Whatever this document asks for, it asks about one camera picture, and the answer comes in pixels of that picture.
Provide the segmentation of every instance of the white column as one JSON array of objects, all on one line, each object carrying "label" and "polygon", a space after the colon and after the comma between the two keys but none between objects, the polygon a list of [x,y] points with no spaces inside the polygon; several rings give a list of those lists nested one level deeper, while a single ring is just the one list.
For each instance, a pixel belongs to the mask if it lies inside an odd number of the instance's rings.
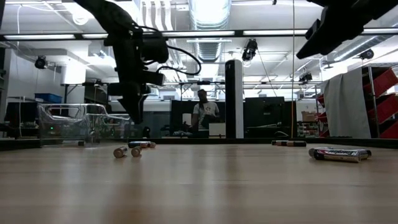
[{"label": "white column", "polygon": [[85,101],[85,87],[77,86],[75,89],[73,84],[81,84],[86,81],[86,67],[71,59],[67,66],[62,67],[62,83],[71,84],[68,91],[67,103],[84,103]]},{"label": "white column", "polygon": [[235,61],[235,109],[236,109],[236,138],[244,137],[243,128],[243,65],[240,60]]}]

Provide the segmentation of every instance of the white pillar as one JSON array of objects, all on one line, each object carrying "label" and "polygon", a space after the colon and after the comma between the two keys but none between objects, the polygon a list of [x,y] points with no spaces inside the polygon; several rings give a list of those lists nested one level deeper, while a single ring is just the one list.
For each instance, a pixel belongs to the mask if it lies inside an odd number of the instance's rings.
[{"label": "white pillar", "polygon": [[85,87],[73,84],[81,84],[86,81],[86,67],[82,63],[70,59],[67,66],[62,67],[62,83],[71,84],[68,89],[67,103],[84,103]]}]

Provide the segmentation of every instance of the ventilation duct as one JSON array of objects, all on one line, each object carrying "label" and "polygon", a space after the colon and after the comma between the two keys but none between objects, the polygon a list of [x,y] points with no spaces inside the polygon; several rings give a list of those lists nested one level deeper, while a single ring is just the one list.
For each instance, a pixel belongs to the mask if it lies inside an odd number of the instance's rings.
[{"label": "ventilation duct", "polygon": [[[193,30],[226,29],[231,10],[231,0],[189,0]],[[202,62],[218,60],[222,43],[195,43],[195,50]]]},{"label": "ventilation duct", "polygon": [[[389,26],[391,27],[398,27],[398,22],[396,22],[397,19],[394,20],[394,22],[391,22]],[[351,57],[357,56],[360,53],[364,52],[367,49],[370,49],[377,44],[380,44],[381,42],[384,42],[388,39],[393,37],[393,35],[377,35],[374,37],[362,37],[357,41],[354,41],[352,44],[349,44],[349,46],[343,48],[342,50],[338,51],[336,54],[333,55],[333,62],[341,62],[344,60],[347,60]]]}]

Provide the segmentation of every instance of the wooden table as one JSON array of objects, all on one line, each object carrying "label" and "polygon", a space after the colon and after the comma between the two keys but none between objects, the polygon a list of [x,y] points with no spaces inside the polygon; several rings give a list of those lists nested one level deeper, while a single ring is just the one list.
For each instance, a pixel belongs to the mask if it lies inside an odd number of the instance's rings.
[{"label": "wooden table", "polygon": [[114,159],[118,146],[0,152],[0,223],[398,223],[393,149],[350,164],[309,158],[320,145],[158,145]]}]

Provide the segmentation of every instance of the cable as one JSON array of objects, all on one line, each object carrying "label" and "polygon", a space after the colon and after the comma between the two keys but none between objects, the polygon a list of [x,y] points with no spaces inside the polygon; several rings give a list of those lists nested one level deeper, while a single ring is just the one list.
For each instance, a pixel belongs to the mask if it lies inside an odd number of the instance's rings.
[{"label": "cable", "polygon": [[29,5],[21,5],[22,7],[29,7],[29,8],[32,8],[32,9],[36,9],[36,10],[39,10],[39,11],[44,11],[44,12],[68,12],[69,10],[68,9],[40,9],[40,8],[36,8],[36,7],[34,7],[34,6],[29,6]]},{"label": "cable", "polygon": [[39,80],[39,69],[36,68],[37,74],[36,74],[36,86],[35,86],[35,93],[37,92],[37,81]]},{"label": "cable", "polygon": [[19,6],[18,10],[17,10],[17,31],[18,31],[18,34],[19,34],[19,11],[20,11],[20,9],[22,9],[22,6]]},{"label": "cable", "polygon": [[293,137],[293,133],[294,133],[294,129],[293,129],[293,127],[294,127],[294,101],[293,101],[293,96],[294,96],[294,72],[295,72],[295,69],[294,69],[294,59],[295,59],[295,55],[294,55],[294,51],[295,51],[295,44],[294,44],[294,42],[295,42],[295,26],[296,24],[295,24],[295,8],[294,8],[294,0],[293,0],[293,65],[292,65],[292,70],[293,70],[293,73],[292,73],[292,135],[291,135],[291,138]]},{"label": "cable", "polygon": [[57,74],[57,65],[54,66],[54,79],[53,79],[53,83],[55,83],[55,75]]},{"label": "cable", "polygon": [[195,73],[189,73],[189,72],[183,72],[183,71],[181,71],[179,69],[176,69],[176,68],[173,68],[173,67],[170,67],[170,66],[161,66],[160,68],[158,68],[156,70],[156,73],[159,73],[162,69],[165,69],[165,68],[174,70],[176,72],[181,72],[182,74],[186,74],[186,75],[198,75],[201,72],[201,63],[200,63],[200,61],[195,56],[193,56],[191,53],[187,52],[186,50],[180,49],[178,47],[172,47],[172,46],[169,46],[169,45],[167,47],[170,48],[170,49],[179,51],[179,52],[183,52],[183,53],[187,54],[189,57],[191,57],[192,59],[194,59],[194,61],[196,61],[197,64],[199,65],[199,70],[197,72],[195,72]]},{"label": "cable", "polygon": [[17,49],[17,52],[22,53],[23,55],[25,55],[27,58],[29,58],[29,59],[31,59],[31,60],[35,60],[35,58],[32,58],[31,56],[25,54],[17,45],[13,44],[13,43],[10,42],[10,41],[7,42],[7,43],[13,45],[13,46]]},{"label": "cable", "polygon": [[269,78],[269,75],[268,75],[268,72],[267,72],[266,66],[264,65],[264,62],[262,61],[262,57],[261,57],[261,54],[260,54],[260,51],[259,51],[259,49],[257,49],[257,51],[259,52],[259,56],[260,56],[260,60],[261,60],[261,63],[262,63],[262,67],[264,68],[264,71],[266,71],[266,75],[267,75],[267,78],[268,78],[269,84],[271,84],[272,91],[274,91],[274,94],[275,94],[275,96],[276,96],[276,97],[278,97],[278,95],[277,95],[277,94],[276,94],[276,92],[275,92],[275,89],[274,89],[274,87],[272,86],[271,79]]},{"label": "cable", "polygon": [[[19,80],[19,71],[18,71],[18,52],[16,53],[16,70],[17,70],[17,79]],[[19,97],[19,120],[18,120],[18,122],[19,122],[19,137],[21,138],[22,137],[22,130],[21,130],[21,100],[22,100],[22,97],[20,96]]]},{"label": "cable", "polygon": [[158,29],[153,28],[153,27],[147,27],[147,26],[138,26],[138,27],[140,27],[141,29],[149,29],[149,30],[153,30],[155,32],[160,32]]}]

